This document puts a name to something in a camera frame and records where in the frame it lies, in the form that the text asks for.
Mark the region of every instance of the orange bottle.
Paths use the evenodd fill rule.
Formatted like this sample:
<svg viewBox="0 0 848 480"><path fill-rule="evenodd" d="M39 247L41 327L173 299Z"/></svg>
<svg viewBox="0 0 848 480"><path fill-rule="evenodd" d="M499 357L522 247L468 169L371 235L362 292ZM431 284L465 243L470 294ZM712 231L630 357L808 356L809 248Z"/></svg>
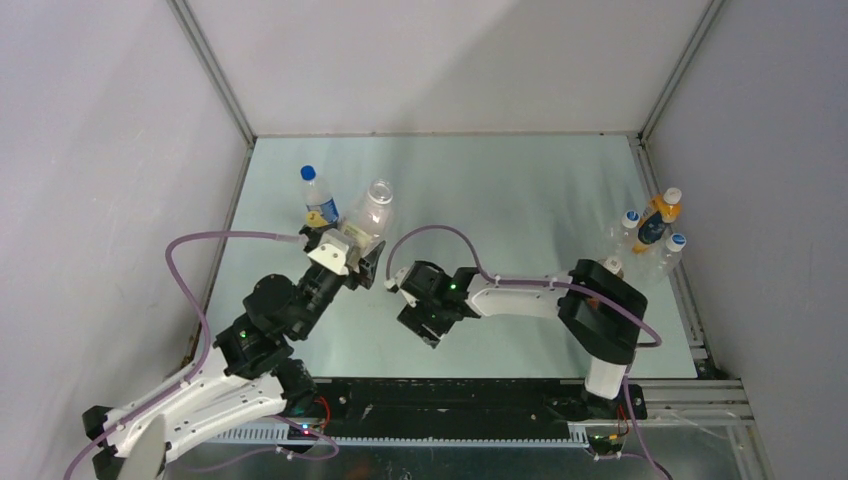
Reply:
<svg viewBox="0 0 848 480"><path fill-rule="evenodd" d="M636 244L633 253L644 253L652 244L662 238L669 224L677 220L683 205L680 198L683 193L679 188L669 188L662 195L657 195L648 202L645 213L639 220L636 230Z"/></svg>

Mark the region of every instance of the light blue table surface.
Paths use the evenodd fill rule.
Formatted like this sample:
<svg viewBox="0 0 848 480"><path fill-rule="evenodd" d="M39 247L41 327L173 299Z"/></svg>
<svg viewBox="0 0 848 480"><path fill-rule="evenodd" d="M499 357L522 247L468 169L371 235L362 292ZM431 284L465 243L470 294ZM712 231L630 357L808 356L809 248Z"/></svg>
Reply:
<svg viewBox="0 0 848 480"><path fill-rule="evenodd" d="M509 274L567 271L597 258L602 228L646 203L627 138L616 135L261 138L256 144L233 230L296 234L306 210L300 167L331 183L339 209L371 180L389 180L395 219L371 290L342 289L294 356L313 376L559 377L586 375L589 357L559 321L497 316L454 325L435 350L397 320L399 295L382 288L388 250L421 225L464 231L483 266ZM452 274L472 266L462 241L428 232L407 242L393 270L429 260ZM295 245L236 239L227 244L208 309L213 334L244 312L243 298L269 273L294 283L309 263ZM644 292L645 320L663 338L640 350L635 378L694 378L695 368L670 284ZM649 337L642 334L641 340Z"/></svg>

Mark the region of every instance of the white wall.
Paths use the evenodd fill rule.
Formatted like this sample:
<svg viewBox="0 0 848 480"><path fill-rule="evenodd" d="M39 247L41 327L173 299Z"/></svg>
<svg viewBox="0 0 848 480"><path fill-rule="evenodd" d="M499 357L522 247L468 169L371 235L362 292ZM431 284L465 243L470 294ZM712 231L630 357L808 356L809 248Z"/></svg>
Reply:
<svg viewBox="0 0 848 480"><path fill-rule="evenodd" d="M846 25L844 0L729 2L650 141L779 479L848 471Z"/></svg>
<svg viewBox="0 0 848 480"><path fill-rule="evenodd" d="M638 130L707 0L191 4L269 135Z"/></svg>
<svg viewBox="0 0 848 480"><path fill-rule="evenodd" d="M179 362L163 251L224 225L245 145L162 0L4 0L0 31L0 478L60 478L85 409ZM178 255L196 291L214 250Z"/></svg>

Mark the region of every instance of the bottle cap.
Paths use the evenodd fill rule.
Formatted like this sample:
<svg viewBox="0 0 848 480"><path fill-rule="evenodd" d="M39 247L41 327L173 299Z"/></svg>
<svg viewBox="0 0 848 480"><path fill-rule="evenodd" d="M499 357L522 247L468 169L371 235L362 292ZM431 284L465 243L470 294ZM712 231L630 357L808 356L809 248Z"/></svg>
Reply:
<svg viewBox="0 0 848 480"><path fill-rule="evenodd" d="M624 228L636 228L639 224L639 214L635 210L630 210L621 217L621 224Z"/></svg>
<svg viewBox="0 0 848 480"><path fill-rule="evenodd" d="M663 194L663 201L669 205L677 205L680 203L680 197L682 196L683 192L679 188L669 188Z"/></svg>
<svg viewBox="0 0 848 480"><path fill-rule="evenodd" d="M386 205L392 201L392 186L385 180L374 180L368 187L368 197L380 205Z"/></svg>
<svg viewBox="0 0 848 480"><path fill-rule="evenodd" d="M312 165L304 165L303 168L300 169L300 178L307 182L315 180L315 169L312 168Z"/></svg>
<svg viewBox="0 0 848 480"><path fill-rule="evenodd" d="M686 246L686 237L682 233L675 233L668 237L668 240L665 241L665 246L672 252L679 252Z"/></svg>
<svg viewBox="0 0 848 480"><path fill-rule="evenodd" d="M618 272L621 271L621 260L616 256L607 257L604 260L604 268L610 271L613 275L618 275Z"/></svg>

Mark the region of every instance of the blue label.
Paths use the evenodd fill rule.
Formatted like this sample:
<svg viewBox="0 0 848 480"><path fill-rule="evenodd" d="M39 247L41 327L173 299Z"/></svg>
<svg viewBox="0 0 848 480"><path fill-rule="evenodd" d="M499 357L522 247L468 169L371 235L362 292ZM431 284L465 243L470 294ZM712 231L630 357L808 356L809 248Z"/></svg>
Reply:
<svg viewBox="0 0 848 480"><path fill-rule="evenodd" d="M645 219L645 223L639 227L639 233L636 236L644 245L650 245L662 238L667 226L662 221L662 213L654 212L653 215Z"/></svg>
<svg viewBox="0 0 848 480"><path fill-rule="evenodd" d="M321 205L307 205L306 209L310 212L320 213L327 223L333 223L339 220L339 211L336 210L336 202L332 198Z"/></svg>

